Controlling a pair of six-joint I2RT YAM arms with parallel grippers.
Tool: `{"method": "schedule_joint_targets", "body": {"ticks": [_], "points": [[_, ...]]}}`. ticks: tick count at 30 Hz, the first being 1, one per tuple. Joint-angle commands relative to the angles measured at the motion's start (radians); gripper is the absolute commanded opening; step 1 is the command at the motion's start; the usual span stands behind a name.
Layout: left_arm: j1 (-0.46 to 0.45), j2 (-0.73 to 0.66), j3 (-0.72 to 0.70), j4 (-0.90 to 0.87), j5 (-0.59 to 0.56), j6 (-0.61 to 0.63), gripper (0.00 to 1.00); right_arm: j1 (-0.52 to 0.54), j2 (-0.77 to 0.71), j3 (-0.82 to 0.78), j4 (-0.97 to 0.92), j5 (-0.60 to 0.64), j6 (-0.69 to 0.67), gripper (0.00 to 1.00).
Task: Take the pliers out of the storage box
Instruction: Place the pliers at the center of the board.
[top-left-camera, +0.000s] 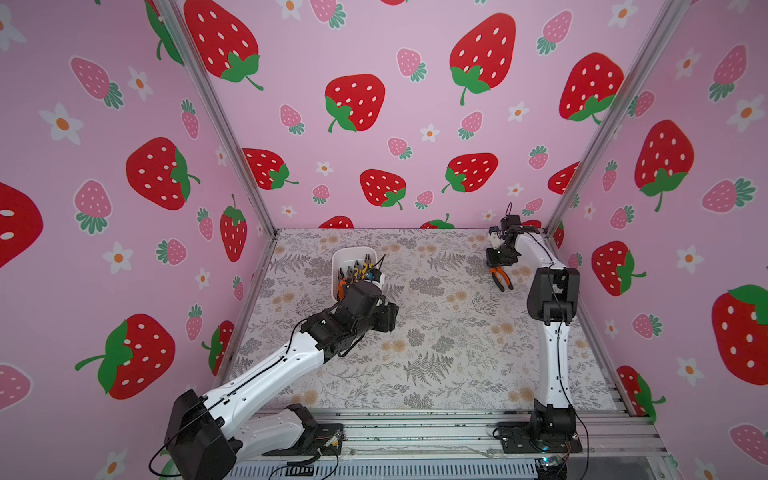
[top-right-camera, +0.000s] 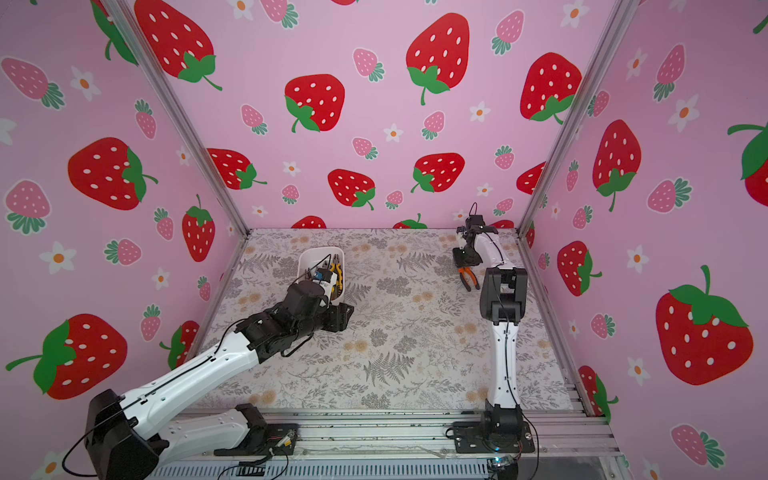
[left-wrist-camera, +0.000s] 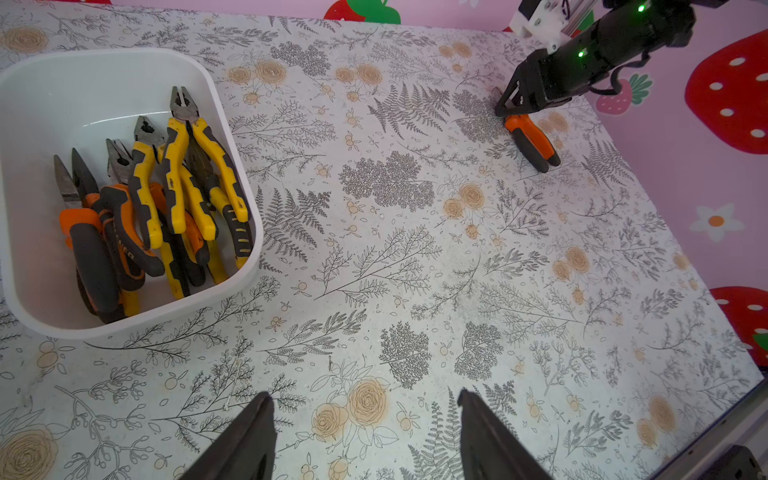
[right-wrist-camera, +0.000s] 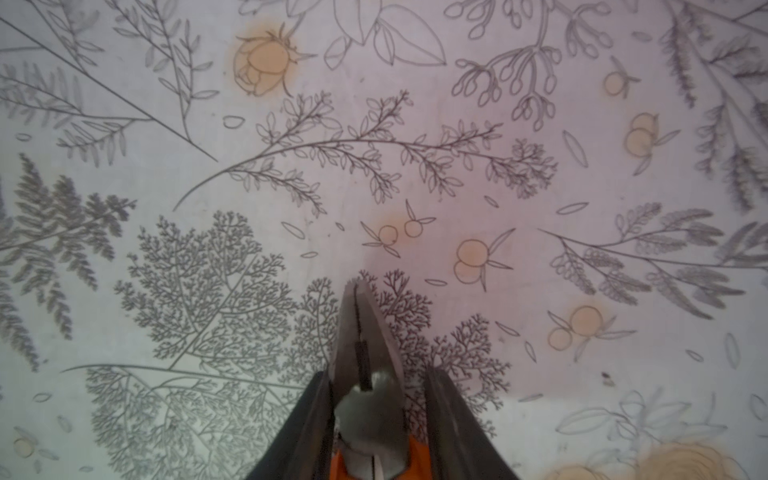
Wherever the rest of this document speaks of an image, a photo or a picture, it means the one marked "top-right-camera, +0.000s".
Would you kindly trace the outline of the orange handled pliers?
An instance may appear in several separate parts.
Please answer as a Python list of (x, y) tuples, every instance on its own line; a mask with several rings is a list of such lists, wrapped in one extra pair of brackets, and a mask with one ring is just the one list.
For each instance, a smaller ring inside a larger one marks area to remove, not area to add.
[(480, 289), (479, 281), (470, 267), (459, 267), (458, 272), (461, 283), (468, 292)]

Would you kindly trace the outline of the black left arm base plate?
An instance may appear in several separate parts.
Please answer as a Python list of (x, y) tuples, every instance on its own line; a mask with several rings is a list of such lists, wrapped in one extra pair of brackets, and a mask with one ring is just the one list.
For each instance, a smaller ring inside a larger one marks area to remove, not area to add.
[(267, 424), (252, 429), (237, 446), (216, 449), (215, 456), (264, 456), (277, 453), (291, 456), (295, 450), (299, 425), (295, 423)]

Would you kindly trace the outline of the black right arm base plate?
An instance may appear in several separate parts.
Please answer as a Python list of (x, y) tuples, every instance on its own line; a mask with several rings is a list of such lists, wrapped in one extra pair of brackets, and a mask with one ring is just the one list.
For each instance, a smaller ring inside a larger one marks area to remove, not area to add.
[(459, 454), (529, 454), (536, 452), (535, 438), (530, 425), (522, 423), (522, 430), (508, 433), (494, 427), (485, 432), (479, 422), (454, 422), (445, 430), (445, 437), (454, 443)]

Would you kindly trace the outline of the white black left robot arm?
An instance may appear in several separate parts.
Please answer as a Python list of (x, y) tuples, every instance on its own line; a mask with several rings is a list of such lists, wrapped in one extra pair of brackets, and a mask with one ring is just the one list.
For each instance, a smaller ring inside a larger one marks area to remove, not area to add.
[(122, 395), (108, 389), (89, 404), (84, 446), (99, 479), (145, 479), (156, 468), (205, 452), (271, 454), (291, 426), (271, 427), (251, 404), (181, 420), (179, 414), (232, 377), (274, 356), (287, 358), (314, 333), (344, 331), (353, 306), (330, 299), (323, 282), (291, 284), (283, 301), (239, 320), (221, 340), (175, 370)]

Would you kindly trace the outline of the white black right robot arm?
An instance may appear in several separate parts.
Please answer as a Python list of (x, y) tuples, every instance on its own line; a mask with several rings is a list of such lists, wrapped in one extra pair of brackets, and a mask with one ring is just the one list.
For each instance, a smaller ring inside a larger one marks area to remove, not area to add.
[(522, 452), (526, 422), (518, 392), (517, 339), (526, 311), (528, 273), (503, 251), (498, 230), (456, 229), (454, 264), (467, 291), (480, 292), (479, 312), (491, 332), (491, 384), (471, 445), (490, 452)]

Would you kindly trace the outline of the white plastic storage box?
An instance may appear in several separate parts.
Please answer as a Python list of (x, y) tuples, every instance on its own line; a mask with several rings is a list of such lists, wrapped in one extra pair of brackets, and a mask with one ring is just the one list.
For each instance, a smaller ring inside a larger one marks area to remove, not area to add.
[[(330, 264), (333, 256), (338, 254), (341, 257), (343, 268), (343, 293), (336, 299), (331, 299), (332, 288), (334, 286), (336, 277), (330, 270)], [(319, 283), (329, 295), (330, 301), (337, 303), (344, 300), (345, 292), (345, 257), (341, 248), (339, 247), (318, 247), (305, 250), (299, 257), (298, 261), (298, 279), (310, 280), (315, 283)]]

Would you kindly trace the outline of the yellow black handled pliers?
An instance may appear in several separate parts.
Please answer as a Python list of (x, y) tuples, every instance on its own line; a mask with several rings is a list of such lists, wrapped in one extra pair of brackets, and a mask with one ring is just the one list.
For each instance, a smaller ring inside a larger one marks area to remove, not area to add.
[(334, 286), (332, 288), (331, 299), (336, 300), (342, 295), (344, 288), (342, 261), (338, 254), (333, 256), (330, 264), (330, 270), (336, 277)]

